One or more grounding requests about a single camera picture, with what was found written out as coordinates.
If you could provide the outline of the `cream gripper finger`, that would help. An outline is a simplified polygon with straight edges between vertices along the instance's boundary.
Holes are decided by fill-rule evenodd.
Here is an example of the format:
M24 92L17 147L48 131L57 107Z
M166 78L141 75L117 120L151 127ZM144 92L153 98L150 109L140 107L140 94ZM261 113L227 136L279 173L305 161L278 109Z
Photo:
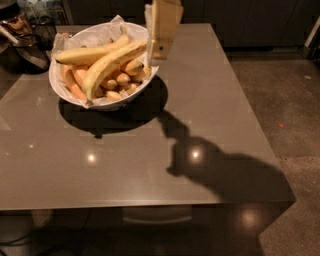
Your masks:
M145 5L149 65L158 66L169 56L183 11L182 0L152 0L151 4Z

